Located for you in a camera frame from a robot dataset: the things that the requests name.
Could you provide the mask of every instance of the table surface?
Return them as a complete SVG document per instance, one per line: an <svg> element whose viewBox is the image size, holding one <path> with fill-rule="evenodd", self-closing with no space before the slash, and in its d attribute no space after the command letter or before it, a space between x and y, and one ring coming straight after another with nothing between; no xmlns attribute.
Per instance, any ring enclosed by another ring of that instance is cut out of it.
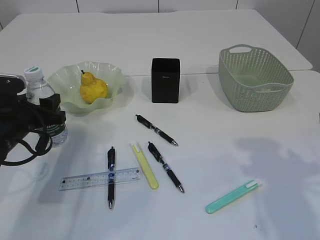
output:
<svg viewBox="0 0 320 240"><path fill-rule="evenodd" d="M318 240L320 238L320 74L293 71L294 85L273 111L243 113L225 97L218 74L182 75L178 104L151 103L151 78L127 77L113 105L67 114L68 140L17 167L0 167L2 240ZM178 143L137 122L141 114ZM26 140L36 142L29 134ZM137 167L138 141L159 182L58 191L62 177ZM153 142L182 182L180 193L147 150ZM8 161L26 158L17 146ZM215 214L205 206L245 182L264 185Z"/></svg>
<svg viewBox="0 0 320 240"><path fill-rule="evenodd" d="M179 58L182 74L217 73L220 51L237 44L265 48L289 70L312 68L257 11L241 9L22 14L0 32L0 73L22 74L36 64L49 76L94 61L146 76L153 58Z"/></svg>

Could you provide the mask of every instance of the basket handle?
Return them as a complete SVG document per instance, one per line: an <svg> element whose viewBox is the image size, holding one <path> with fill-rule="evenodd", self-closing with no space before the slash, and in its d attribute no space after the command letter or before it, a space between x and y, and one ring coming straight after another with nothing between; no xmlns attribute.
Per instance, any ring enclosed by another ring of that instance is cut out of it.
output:
<svg viewBox="0 0 320 240"><path fill-rule="evenodd" d="M281 89L279 90L260 90L261 88L269 88L269 87L281 87ZM263 84L263 85L260 85L260 86L257 86L256 88L253 88L252 90L255 91L256 93L259 93L259 94L265 94L265 93L277 93L277 92L281 92L285 89L287 89L289 86L286 85L286 84L282 84L282 83L266 83L266 84Z"/></svg>
<svg viewBox="0 0 320 240"><path fill-rule="evenodd" d="M253 46L250 46L250 45L247 45L247 44L237 44L237 45L234 45L234 46L231 46L229 48L226 48L225 50L229 51L229 53L233 53L233 52L230 52L230 50L232 49L236 49L236 48L248 48L250 49L250 51L246 52L246 53L250 53L252 50L253 50Z"/></svg>

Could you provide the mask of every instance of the pen holder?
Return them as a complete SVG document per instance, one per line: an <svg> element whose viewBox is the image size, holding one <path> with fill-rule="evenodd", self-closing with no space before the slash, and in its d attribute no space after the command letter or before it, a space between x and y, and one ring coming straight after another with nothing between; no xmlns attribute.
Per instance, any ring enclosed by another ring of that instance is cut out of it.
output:
<svg viewBox="0 0 320 240"><path fill-rule="evenodd" d="M154 58L151 68L153 103L177 104L179 102L180 60Z"/></svg>

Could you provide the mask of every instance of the black pen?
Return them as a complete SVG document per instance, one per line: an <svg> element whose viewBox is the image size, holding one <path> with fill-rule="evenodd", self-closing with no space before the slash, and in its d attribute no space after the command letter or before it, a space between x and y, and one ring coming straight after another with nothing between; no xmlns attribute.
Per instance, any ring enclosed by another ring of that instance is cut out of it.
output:
<svg viewBox="0 0 320 240"><path fill-rule="evenodd" d="M148 149L150 151L150 153L152 153L152 155L154 156L154 158L162 164L163 169L166 171L166 173L168 174L169 178L172 180L172 182L174 183L174 185L180 189L180 191L184 194L185 190L182 187L181 182L178 180L178 178L176 177L176 175L174 174L174 172L171 170L171 168L169 167L169 165L167 163L165 163L164 158L161 156L160 152L156 149L156 146L152 143L149 142L149 146Z"/></svg>
<svg viewBox="0 0 320 240"><path fill-rule="evenodd" d="M116 167L116 150L114 147L108 151L108 169L114 171ZM109 208L112 209L115 201L115 174L109 173L108 175L108 202Z"/></svg>
<svg viewBox="0 0 320 240"><path fill-rule="evenodd" d="M169 137L167 134L165 134L163 131L161 131L159 128L157 128L155 125L153 125L147 119L145 119L143 116L136 114L136 119L138 120L139 123L145 125L148 129L154 130L156 134L160 135L162 138L167 140L172 145L178 146L178 143L173 138Z"/></svg>

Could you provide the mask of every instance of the wavy glass bowl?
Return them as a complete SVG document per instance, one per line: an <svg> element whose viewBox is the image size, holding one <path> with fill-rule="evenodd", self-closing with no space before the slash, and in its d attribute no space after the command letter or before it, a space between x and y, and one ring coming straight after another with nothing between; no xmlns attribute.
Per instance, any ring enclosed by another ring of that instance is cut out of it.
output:
<svg viewBox="0 0 320 240"><path fill-rule="evenodd" d="M106 98L98 98L93 103L86 103L80 96L81 70L92 73L96 78L108 85ZM52 74L47 82L53 90L60 94L61 104L70 113L89 113L95 109L108 108L112 105L119 87L125 84L121 69L101 62L84 61L65 66Z"/></svg>

